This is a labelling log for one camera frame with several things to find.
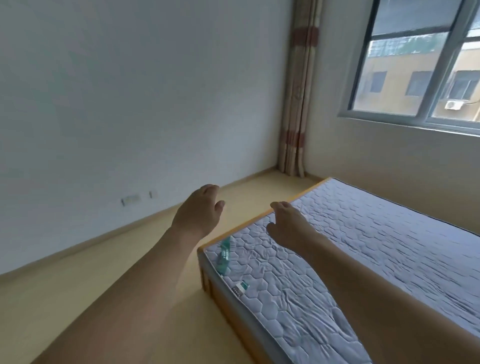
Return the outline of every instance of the gray mattress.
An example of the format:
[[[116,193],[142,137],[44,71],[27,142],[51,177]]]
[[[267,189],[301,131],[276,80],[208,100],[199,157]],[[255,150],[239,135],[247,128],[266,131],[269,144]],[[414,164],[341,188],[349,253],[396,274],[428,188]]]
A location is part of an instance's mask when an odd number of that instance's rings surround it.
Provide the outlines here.
[[[315,229],[391,283],[480,337],[480,237],[330,179],[300,197]],[[275,363],[371,363],[312,268],[277,245],[270,214],[231,237],[225,275],[215,270],[220,243],[199,254]],[[231,289],[249,284],[238,298]]]

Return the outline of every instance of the striped curtain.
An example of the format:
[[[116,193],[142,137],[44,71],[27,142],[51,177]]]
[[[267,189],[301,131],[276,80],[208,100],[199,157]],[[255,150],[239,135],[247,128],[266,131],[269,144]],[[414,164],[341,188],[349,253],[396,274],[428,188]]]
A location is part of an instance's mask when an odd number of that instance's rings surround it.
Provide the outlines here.
[[[322,0],[296,0],[288,59],[278,169],[305,176],[303,145]]]

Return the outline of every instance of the beige floor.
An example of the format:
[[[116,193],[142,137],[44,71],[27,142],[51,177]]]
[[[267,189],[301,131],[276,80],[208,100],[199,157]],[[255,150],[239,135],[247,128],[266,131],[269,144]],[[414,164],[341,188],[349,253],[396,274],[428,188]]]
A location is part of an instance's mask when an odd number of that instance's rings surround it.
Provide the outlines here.
[[[223,188],[227,202],[208,241],[314,184],[270,172]],[[0,363],[30,363],[88,305],[157,242],[173,212],[0,285]],[[201,290],[195,253],[177,287],[153,363],[251,363],[213,301]]]

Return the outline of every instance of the finger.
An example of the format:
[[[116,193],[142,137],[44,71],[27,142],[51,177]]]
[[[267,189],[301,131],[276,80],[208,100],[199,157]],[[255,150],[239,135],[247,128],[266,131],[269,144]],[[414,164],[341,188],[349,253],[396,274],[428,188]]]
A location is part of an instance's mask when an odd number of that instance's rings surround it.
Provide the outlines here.
[[[207,196],[208,198],[211,198],[213,201],[215,201],[216,200],[216,195],[218,194],[219,189],[220,189],[220,187],[218,187],[215,184],[212,184],[212,185],[210,185],[210,187],[208,187],[205,190],[204,195]]]
[[[206,184],[206,185],[200,187],[197,191],[198,191],[199,193],[201,193],[201,194],[204,194],[205,191],[206,191],[208,188],[212,187],[212,186],[213,186],[213,185],[209,183],[209,184]]]
[[[272,202],[272,203],[270,204],[270,207],[271,207],[275,212],[277,212],[278,210],[284,208],[284,206],[283,206],[280,202]]]
[[[276,231],[276,225],[273,222],[271,222],[267,225],[267,233],[268,233],[268,235],[270,235],[272,237],[273,240],[276,241],[277,231]]]
[[[225,201],[224,200],[220,200],[215,204],[215,212],[218,214],[218,216],[222,215],[224,207],[225,207]]]

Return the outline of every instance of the mattress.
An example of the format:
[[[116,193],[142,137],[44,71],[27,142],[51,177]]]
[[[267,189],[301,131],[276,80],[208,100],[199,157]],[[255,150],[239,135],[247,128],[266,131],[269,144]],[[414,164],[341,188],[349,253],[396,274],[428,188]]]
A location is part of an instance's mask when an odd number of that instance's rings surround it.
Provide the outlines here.
[[[480,337],[479,236],[335,179],[292,204],[351,257]],[[223,276],[220,242],[205,248],[205,273],[274,363],[371,363],[314,270],[268,236],[271,221],[231,236]],[[239,282],[248,288],[237,297]]]

